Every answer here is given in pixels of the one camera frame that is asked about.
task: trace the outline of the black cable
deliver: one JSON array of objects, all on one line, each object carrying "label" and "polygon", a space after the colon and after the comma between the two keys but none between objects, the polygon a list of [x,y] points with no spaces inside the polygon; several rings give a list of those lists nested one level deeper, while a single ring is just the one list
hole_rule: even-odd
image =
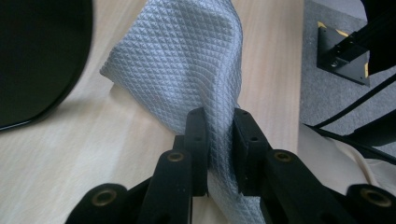
[{"label": "black cable", "polygon": [[328,124],[331,124],[331,123],[335,122],[336,120],[340,119],[341,117],[343,117],[344,115],[346,115],[350,111],[354,110],[359,105],[361,105],[364,102],[366,102],[368,99],[370,99],[371,97],[373,97],[374,95],[376,95],[380,91],[384,90],[388,85],[392,84],[394,81],[396,81],[396,74],[394,74],[393,76],[389,77],[387,80],[383,81],[381,84],[379,84],[378,86],[373,88],[371,91],[367,92],[360,99],[355,101],[355,103],[353,103],[352,105],[349,105],[347,108],[345,108],[344,110],[342,110],[338,114],[332,116],[329,119],[326,119],[325,121],[315,125],[314,127],[315,128],[322,128],[322,127],[324,127],[324,126],[326,126]]}]

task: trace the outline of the gray carpet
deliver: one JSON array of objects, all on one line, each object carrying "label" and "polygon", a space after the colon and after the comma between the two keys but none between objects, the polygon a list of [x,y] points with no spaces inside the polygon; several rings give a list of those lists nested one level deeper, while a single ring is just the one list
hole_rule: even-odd
[{"label": "gray carpet", "polygon": [[[345,12],[345,10],[334,10],[330,7],[325,7],[313,0],[305,0],[303,75],[300,102],[300,121],[302,123],[315,125],[322,122],[346,108],[362,97],[363,94],[396,73],[396,67],[393,67],[388,71],[372,75],[370,77],[371,86],[366,87],[316,67],[318,21],[322,21],[327,26],[337,28],[348,34],[359,30],[366,24],[365,20],[349,16]],[[364,11],[355,13],[355,15],[361,15],[361,13],[364,13]],[[352,133],[353,130],[361,125],[396,109],[395,95],[396,83],[393,83],[348,115],[323,129],[339,134]],[[378,149],[396,156],[395,143],[379,147]]]}]

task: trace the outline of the wood grain surface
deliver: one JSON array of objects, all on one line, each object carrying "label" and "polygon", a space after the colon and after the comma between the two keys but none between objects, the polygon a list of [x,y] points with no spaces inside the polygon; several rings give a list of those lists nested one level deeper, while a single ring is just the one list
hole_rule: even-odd
[{"label": "wood grain surface", "polygon": [[[0,133],[0,223],[64,223],[103,183],[127,189],[152,175],[174,134],[99,75],[144,0],[96,0],[83,76],[49,118]],[[296,151],[303,0],[233,0],[244,31],[242,108],[275,148]],[[194,199],[193,223],[227,223],[210,198]]]}]

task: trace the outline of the cloth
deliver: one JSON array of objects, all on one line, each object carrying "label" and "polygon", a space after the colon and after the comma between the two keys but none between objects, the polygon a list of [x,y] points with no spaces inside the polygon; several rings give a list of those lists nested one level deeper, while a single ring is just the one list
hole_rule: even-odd
[{"label": "cloth", "polygon": [[364,159],[359,151],[340,141],[320,136],[300,124],[297,156],[320,181],[341,194],[356,184],[370,184],[396,196],[396,166]]},{"label": "cloth", "polygon": [[260,199],[237,193],[231,161],[241,47],[241,24],[230,0],[148,0],[101,74],[177,134],[184,133],[188,112],[203,107],[211,197],[232,223],[264,223]]}]

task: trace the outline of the textured dish towel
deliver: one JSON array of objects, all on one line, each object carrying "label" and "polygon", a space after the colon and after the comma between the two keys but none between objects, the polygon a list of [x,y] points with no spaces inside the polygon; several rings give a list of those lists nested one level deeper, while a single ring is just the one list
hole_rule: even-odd
[{"label": "textured dish towel", "polygon": [[101,74],[178,134],[188,112],[203,107],[210,195],[232,223],[263,223],[259,199],[237,193],[231,161],[241,47],[241,24],[230,0],[148,0]]}]

